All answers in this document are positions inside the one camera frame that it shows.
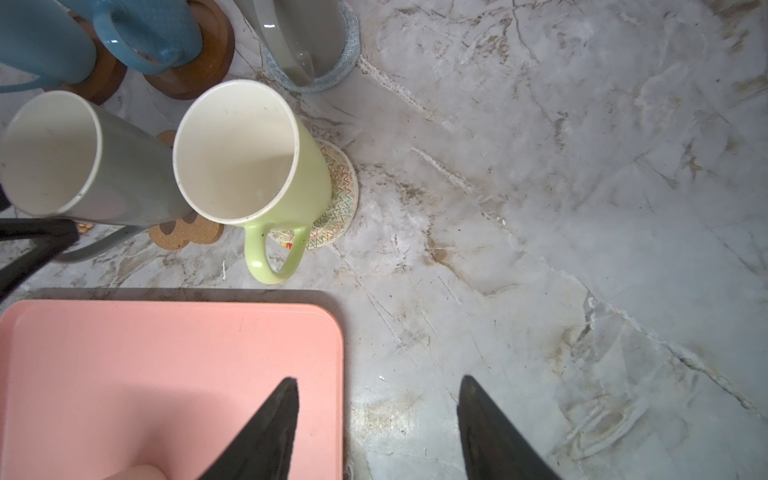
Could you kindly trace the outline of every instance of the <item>marble countertop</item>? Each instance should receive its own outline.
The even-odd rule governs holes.
[[[349,231],[270,288],[240,229],[176,252],[141,234],[46,266],[4,308],[321,305],[345,335],[350,480],[465,478],[467,373],[562,478],[768,475],[760,2],[350,0],[362,57],[303,95],[266,75],[255,34],[219,3],[237,37],[227,78],[274,86],[354,163]],[[2,83],[21,78],[0,67]],[[37,93],[0,97],[0,131]],[[190,103],[129,71],[104,107],[157,134]]]

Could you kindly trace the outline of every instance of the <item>crack in marble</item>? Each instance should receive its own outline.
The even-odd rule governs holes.
[[[160,108],[157,106],[157,103],[155,103],[154,98],[152,98],[152,92],[149,90],[149,87],[147,87],[147,96],[149,97],[150,101],[152,102],[152,106],[157,111],[158,114],[168,123],[170,128],[172,130],[176,130],[176,126],[168,120],[168,117],[165,116],[165,114],[160,110]]]
[[[569,274],[569,277],[575,279],[575,277],[570,274]],[[606,310],[609,310],[621,316],[623,320],[629,323],[629,325],[631,325],[635,330],[642,333],[652,342],[669,350],[669,352],[672,354],[673,357],[680,360],[680,362],[686,367],[688,367],[689,369],[697,372],[701,372],[707,377],[709,377],[709,379],[712,380],[716,385],[718,385],[726,393],[734,397],[736,401],[738,401],[739,404],[745,410],[754,413],[764,422],[768,422],[768,418],[765,416],[765,414],[763,414],[757,408],[757,406],[754,403],[752,403],[746,396],[744,396],[741,392],[739,392],[729,379],[721,375],[718,371],[716,371],[711,366],[707,365],[707,363],[696,353],[691,352],[689,349],[685,348],[682,345],[677,345],[674,342],[668,342],[666,340],[659,338],[659,336],[656,333],[653,333],[650,330],[643,327],[640,324],[640,322],[637,321],[637,319],[635,319],[632,316],[629,316],[627,312],[613,307],[608,302],[599,300],[589,291],[588,291],[587,299],[584,302],[584,315],[586,318],[593,319],[595,308],[598,304],[601,304]]]
[[[243,61],[250,67],[250,69],[253,71],[253,78],[250,80],[258,80],[264,84],[269,85],[270,87],[279,90],[279,91],[286,91],[285,88],[283,88],[282,85],[278,84],[276,81],[274,81],[271,77],[268,77],[263,70],[258,71],[246,58],[243,56],[243,54],[240,53],[240,51],[235,48],[235,53],[237,53],[240,58],[243,59]]]
[[[462,304],[462,301],[458,299],[458,297],[457,297],[457,296],[456,296],[456,294],[454,293],[453,289],[452,289],[450,286],[448,286],[448,284],[445,282],[445,280],[443,280],[443,279],[442,279],[442,277],[438,276],[438,278],[440,279],[440,282],[442,282],[442,284],[443,284],[443,285],[445,286],[445,288],[448,290],[448,293],[450,293],[450,294],[451,294],[451,296],[453,297],[453,299],[454,299],[454,300],[456,300],[456,302],[457,302],[459,305],[461,305],[461,304]]]
[[[515,30],[518,32],[518,40],[520,41],[520,44],[525,47],[526,50],[528,50],[528,54],[531,56],[531,60],[535,61],[537,64],[540,63],[538,58],[536,57],[536,54],[531,50],[531,47],[528,46],[527,43],[523,40],[523,36],[520,33],[520,21],[518,20],[518,14],[515,10],[517,10],[517,2],[515,0],[512,0],[512,17],[515,19]]]
[[[381,313],[381,310],[379,310],[379,307],[381,307],[387,315],[389,315],[391,318],[394,318],[392,314],[387,311],[386,308],[373,296],[372,293],[368,291],[368,289],[363,286],[362,282],[360,282],[360,279],[357,277],[357,273],[355,273],[355,270],[352,268],[351,265],[349,265],[349,262],[346,261],[346,258],[339,252],[339,249],[336,248],[336,245],[331,245],[331,248],[333,248],[333,251],[336,252],[336,255],[339,256],[339,260],[343,261],[346,265],[347,269],[352,273],[353,277],[355,278],[355,283],[366,293],[366,296],[368,297],[368,301],[371,303],[371,306],[376,311],[376,313],[379,314],[379,317],[381,320],[386,324],[387,329],[392,334],[392,337],[395,339],[395,341],[398,343],[398,345],[402,345],[402,339],[398,336],[397,333],[395,333],[395,329],[392,328],[392,324],[390,324],[386,318],[384,318],[384,315]]]
[[[752,274],[753,274],[755,277],[757,277],[757,279],[758,279],[758,280],[760,280],[761,282],[763,282],[763,285],[765,285],[765,286],[766,286],[766,288],[768,288],[768,282],[767,282],[767,281],[766,281],[766,280],[763,278],[763,276],[760,274],[760,271],[759,271],[759,270],[758,270],[758,269],[757,269],[757,268],[756,268],[754,265],[752,265],[751,263],[747,262],[747,261],[746,261],[746,260],[743,258],[743,256],[741,256],[741,255],[739,255],[738,253],[736,253],[736,251],[735,251],[735,250],[733,250],[733,248],[731,248],[731,246],[730,246],[730,245],[728,245],[728,243],[727,243],[726,241],[724,241],[722,238],[720,238],[720,236],[719,236],[717,233],[715,233],[715,232],[714,232],[714,230],[712,230],[712,229],[711,229],[711,228],[709,228],[709,227],[708,227],[707,229],[710,231],[710,233],[712,233],[712,234],[715,236],[715,238],[717,238],[717,239],[718,239],[718,241],[720,241],[720,243],[722,243],[722,244],[723,244],[723,247],[726,247],[726,248],[728,249],[728,251],[730,251],[730,252],[731,252],[731,253],[732,253],[732,254],[733,254],[733,255],[734,255],[734,256],[735,256],[735,257],[736,257],[736,258],[739,260],[739,262],[740,262],[742,265],[744,265],[744,268],[746,268],[747,270],[749,270],[749,271],[750,271],[750,273],[752,273]],[[762,267],[763,267],[763,269],[764,269],[764,270],[766,270],[766,263],[765,263],[765,260],[763,259],[763,254],[762,254],[762,252],[760,251],[760,249],[756,249],[756,251],[757,251],[757,253],[758,253],[758,256],[759,256],[759,258],[760,258],[760,262],[762,263]]]
[[[751,98],[766,93],[768,91],[768,77],[765,74],[760,74],[754,78],[734,82],[733,91],[737,94],[748,94],[746,97],[739,99],[737,104],[741,104]]]
[[[469,194],[471,194],[475,190],[475,187],[472,184],[470,184],[467,180],[465,180],[464,178],[460,177],[459,175],[454,174],[450,170],[445,168],[440,162],[435,160],[435,158],[432,157],[432,155],[427,154],[426,152],[424,152],[422,150],[419,150],[416,147],[411,147],[411,151],[417,153],[428,164],[432,165],[438,172],[440,172],[440,174],[448,182],[450,182],[454,186],[462,189],[462,191],[464,191],[465,194],[469,195]]]
[[[362,55],[360,55],[360,59],[357,61],[357,67],[363,74],[369,75],[377,84],[400,97],[401,100],[410,105],[414,110],[418,111],[426,120],[437,123],[447,122],[447,120],[437,112],[431,108],[427,108],[408,88],[405,88],[398,82],[392,80],[389,75],[379,68],[374,67],[373,64]]]
[[[731,2],[726,0],[700,0],[723,23],[723,40],[735,34],[736,27],[752,10],[760,7],[760,0]]]
[[[646,156],[646,155],[647,155],[649,152],[650,152],[650,150],[648,150],[648,151],[645,151],[645,152],[643,152],[642,154],[639,154],[639,155],[637,155],[637,156],[636,156],[636,157],[635,157],[635,158],[632,160],[632,162],[633,162],[633,163],[634,163],[634,162],[637,162],[639,165],[642,165],[642,166],[644,166],[644,167],[648,167],[648,168],[650,168],[650,169],[651,169],[651,170],[652,170],[652,171],[653,171],[653,172],[654,172],[656,175],[658,175],[659,177],[661,177],[662,179],[664,179],[664,181],[665,181],[665,182],[667,182],[667,185],[669,186],[669,188],[671,188],[672,190],[675,190],[675,189],[677,188],[677,185],[679,184],[679,182],[678,182],[676,179],[674,179],[674,178],[670,178],[670,177],[668,177],[667,175],[664,175],[664,174],[662,174],[662,173],[661,173],[659,170],[657,170],[657,169],[656,169],[656,167],[654,167],[654,166],[653,166],[653,165],[652,165],[652,164],[651,164],[651,163],[648,161],[648,159],[645,157],[645,156]]]
[[[754,147],[751,144],[751,142],[747,140],[747,137],[744,134],[742,134],[741,130],[737,128],[737,126],[734,125],[732,121],[728,120],[728,118],[726,118],[726,116],[723,115],[719,109],[715,108],[715,102],[712,101],[704,93],[704,91],[698,86],[698,84],[696,84],[696,82],[694,82],[693,88],[694,88],[694,92],[700,95],[706,101],[707,107],[709,107],[714,112],[714,114],[717,115],[718,118],[722,119],[728,125],[729,128],[733,129],[733,131],[739,135],[739,138],[734,139],[733,142],[731,141],[731,137],[728,137],[728,143],[726,144],[726,151],[735,151],[738,148],[741,141],[743,141],[744,144],[750,148],[752,153],[754,153],[755,155],[757,155],[763,160],[768,160],[768,156],[766,156],[764,152],[762,152],[757,147]]]

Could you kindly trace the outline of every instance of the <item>woven coaster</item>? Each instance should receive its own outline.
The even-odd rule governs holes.
[[[336,145],[320,139],[315,141],[326,158],[333,192],[328,210],[312,226],[310,239],[306,242],[307,250],[330,245],[346,232],[355,216],[360,196],[357,175],[349,158]],[[291,230],[272,230],[270,237],[285,248],[293,246]]]

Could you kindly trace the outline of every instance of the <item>mug handle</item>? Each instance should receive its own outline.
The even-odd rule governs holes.
[[[94,5],[93,26],[101,43],[121,62],[147,75],[157,75],[172,67],[179,60],[179,48],[164,46],[158,50],[158,63],[139,55],[120,35],[114,26],[114,14],[126,15],[122,7],[112,0],[100,0]]]
[[[0,198],[0,205],[7,202]],[[37,240],[35,248],[0,269],[0,300],[4,300],[17,286],[40,270],[51,258],[78,241],[78,226],[72,220],[3,218],[0,220],[0,241],[31,238]]]
[[[274,226],[274,223],[253,223],[245,226],[245,261],[248,264],[248,270],[256,280],[267,285],[282,283],[293,275],[304,255],[306,242],[312,231],[311,225],[293,229],[293,246],[283,267],[279,272],[275,272],[266,258],[265,244],[266,235]]]
[[[0,85],[0,94],[7,94],[11,93],[12,91],[33,90],[35,88],[57,87],[61,85],[61,83],[62,82],[60,80],[44,77],[41,75],[35,80],[27,81],[23,84]]]
[[[90,260],[97,255],[101,255],[112,247],[123,243],[125,240],[128,240],[137,233],[141,233],[147,230],[148,228],[149,227],[136,227],[133,225],[122,227],[120,230],[116,230],[106,237],[100,240],[96,240],[95,242],[90,243],[85,247],[78,248],[69,252],[60,253],[54,257],[53,261],[55,263],[77,263]]]

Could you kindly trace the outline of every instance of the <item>blue mug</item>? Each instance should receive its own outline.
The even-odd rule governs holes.
[[[101,43],[128,67],[157,75],[194,60],[203,49],[187,0],[61,0],[90,21]],[[155,61],[147,60],[144,54]]]
[[[76,84],[91,74],[96,45],[53,0],[12,0],[0,12],[0,62],[35,74],[0,93]]]

